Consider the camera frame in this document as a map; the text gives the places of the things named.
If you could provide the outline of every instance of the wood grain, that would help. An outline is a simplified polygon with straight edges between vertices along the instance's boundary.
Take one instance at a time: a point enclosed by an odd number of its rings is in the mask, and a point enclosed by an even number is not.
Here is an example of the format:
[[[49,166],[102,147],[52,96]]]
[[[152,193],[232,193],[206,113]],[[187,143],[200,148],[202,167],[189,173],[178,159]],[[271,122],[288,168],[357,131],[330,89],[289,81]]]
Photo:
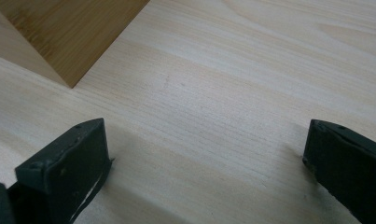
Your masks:
[[[58,78],[54,79],[60,82],[58,79],[61,78],[67,85],[74,87],[147,2],[0,0],[0,11],[26,39],[25,42],[28,41],[58,74]],[[2,37],[20,38],[10,36],[10,32],[0,33]],[[8,45],[6,43],[1,47],[8,48]],[[7,55],[14,54],[14,49],[10,49]],[[34,63],[43,62],[43,59],[36,62],[36,59],[28,56],[22,57],[20,61],[27,59]],[[54,71],[39,74],[46,76]]]
[[[376,141],[376,1],[152,0],[72,90],[0,59],[0,181],[98,117],[77,223],[358,223],[301,155],[310,119]]]

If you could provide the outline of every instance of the tabletop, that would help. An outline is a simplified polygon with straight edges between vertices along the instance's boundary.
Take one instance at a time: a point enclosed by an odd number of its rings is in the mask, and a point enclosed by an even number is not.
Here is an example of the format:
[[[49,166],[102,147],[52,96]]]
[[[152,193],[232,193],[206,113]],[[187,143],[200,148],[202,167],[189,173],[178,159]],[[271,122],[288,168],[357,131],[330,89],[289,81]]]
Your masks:
[[[376,0],[151,0],[73,89],[0,58],[0,182],[96,118],[76,223],[358,223],[301,159],[311,119],[376,141]]]

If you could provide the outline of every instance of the brown wooden block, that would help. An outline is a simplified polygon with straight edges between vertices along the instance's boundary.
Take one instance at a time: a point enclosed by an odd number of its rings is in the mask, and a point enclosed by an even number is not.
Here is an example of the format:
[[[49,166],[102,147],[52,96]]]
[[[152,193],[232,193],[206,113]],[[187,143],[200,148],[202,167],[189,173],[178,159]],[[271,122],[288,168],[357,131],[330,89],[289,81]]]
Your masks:
[[[0,0],[0,57],[74,87],[149,0]]]

